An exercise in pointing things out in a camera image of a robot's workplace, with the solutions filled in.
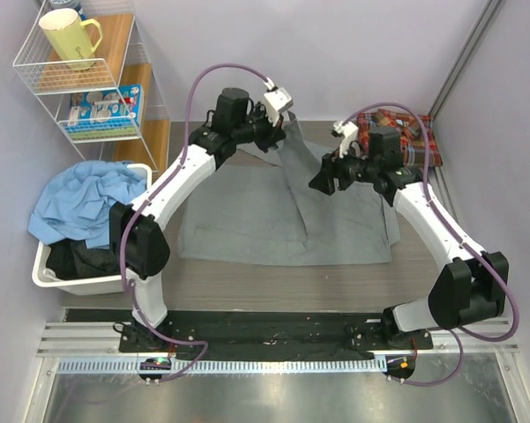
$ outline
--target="wooden table surface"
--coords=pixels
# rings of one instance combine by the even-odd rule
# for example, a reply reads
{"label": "wooden table surface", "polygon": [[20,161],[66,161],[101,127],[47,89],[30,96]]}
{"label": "wooden table surface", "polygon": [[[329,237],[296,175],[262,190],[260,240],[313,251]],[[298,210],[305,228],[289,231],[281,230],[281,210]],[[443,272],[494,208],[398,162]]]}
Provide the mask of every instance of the wooden table surface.
{"label": "wooden table surface", "polygon": [[[332,144],[330,122],[303,122],[305,138]],[[173,122],[169,163],[180,151],[183,123]],[[268,166],[244,152],[228,164]],[[168,308],[182,310],[379,312],[427,295],[438,275],[427,247],[401,217],[401,241],[392,246],[392,262],[345,266],[279,267],[180,259],[176,235],[184,205],[165,235],[171,259],[163,271]],[[66,294],[67,308],[131,308],[121,293],[78,297]]]}

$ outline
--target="blue box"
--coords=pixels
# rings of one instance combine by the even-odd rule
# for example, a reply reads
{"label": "blue box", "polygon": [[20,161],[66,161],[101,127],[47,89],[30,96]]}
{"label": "blue box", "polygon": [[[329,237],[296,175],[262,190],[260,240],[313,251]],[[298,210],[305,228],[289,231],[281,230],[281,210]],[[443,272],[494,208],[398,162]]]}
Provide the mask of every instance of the blue box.
{"label": "blue box", "polygon": [[91,91],[71,95],[66,129],[74,140],[138,136],[144,107],[141,85],[122,85],[117,90]]}

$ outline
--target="red plaid fabric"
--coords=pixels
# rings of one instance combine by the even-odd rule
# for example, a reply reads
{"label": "red plaid fabric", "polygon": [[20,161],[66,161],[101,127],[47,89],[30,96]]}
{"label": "red plaid fabric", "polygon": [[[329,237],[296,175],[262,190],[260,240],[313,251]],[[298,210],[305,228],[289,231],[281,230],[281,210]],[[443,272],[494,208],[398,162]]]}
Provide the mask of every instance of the red plaid fabric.
{"label": "red plaid fabric", "polygon": [[[435,142],[433,133],[433,118],[427,115],[420,115],[427,135],[429,136],[429,165],[431,167],[443,165],[441,155]],[[357,117],[359,127],[359,142],[364,145],[366,151],[369,150],[369,129],[377,126],[391,126],[400,131],[402,154],[404,165],[423,166],[425,154],[425,143],[422,138],[422,129],[417,121],[409,114],[396,113],[380,108],[376,113],[361,113]]]}

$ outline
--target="mug handle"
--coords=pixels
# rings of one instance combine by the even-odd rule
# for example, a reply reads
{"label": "mug handle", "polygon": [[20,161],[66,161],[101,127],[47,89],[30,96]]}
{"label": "mug handle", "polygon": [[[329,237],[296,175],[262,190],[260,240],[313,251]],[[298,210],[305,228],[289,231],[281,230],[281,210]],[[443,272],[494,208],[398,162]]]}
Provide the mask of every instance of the mug handle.
{"label": "mug handle", "polygon": [[96,45],[92,47],[92,52],[94,53],[96,49],[98,48],[98,46],[100,46],[100,43],[102,42],[102,39],[104,38],[104,33],[102,32],[102,27],[100,25],[100,22],[98,22],[96,19],[87,19],[83,22],[80,22],[80,26],[82,26],[83,28],[91,24],[96,26],[96,28],[98,29],[98,33],[100,34],[100,39],[98,39],[98,41],[96,42]]}

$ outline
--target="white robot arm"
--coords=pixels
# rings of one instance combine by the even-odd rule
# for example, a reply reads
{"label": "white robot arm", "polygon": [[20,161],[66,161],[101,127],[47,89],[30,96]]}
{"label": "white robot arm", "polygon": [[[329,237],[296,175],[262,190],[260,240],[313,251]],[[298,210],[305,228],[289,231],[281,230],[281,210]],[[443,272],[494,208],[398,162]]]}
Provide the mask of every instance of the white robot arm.
{"label": "white robot arm", "polygon": [[[223,162],[231,157],[240,144],[255,143],[266,152],[284,139],[282,114],[293,101],[284,88],[270,79],[265,81],[267,92],[262,101],[254,103],[247,92],[226,88],[218,97],[213,119],[192,131],[187,160],[177,159],[157,182],[129,205],[115,204],[110,210],[110,245],[118,254],[123,230],[131,215],[157,190],[156,197],[141,212],[126,246],[126,276],[135,281],[135,298],[150,326],[156,328],[167,316],[163,301],[161,271],[170,251],[162,231],[188,195]],[[164,187],[170,174],[181,167]],[[134,319],[145,325],[139,312]]]}
{"label": "white robot arm", "polygon": [[[310,187],[332,195],[353,182],[372,183],[374,190],[414,227],[441,270],[428,296],[384,311],[388,337],[437,327],[449,330],[501,315],[505,293],[468,249],[481,254],[504,281],[507,260],[499,252],[486,252],[472,240],[439,203],[430,185],[426,196],[422,171],[403,166],[399,133],[393,128],[372,129],[369,154],[361,151],[358,155],[351,154],[357,135],[353,123],[336,122],[333,135],[342,138],[340,147],[322,158],[321,170]],[[451,229],[462,242],[451,235]]]}

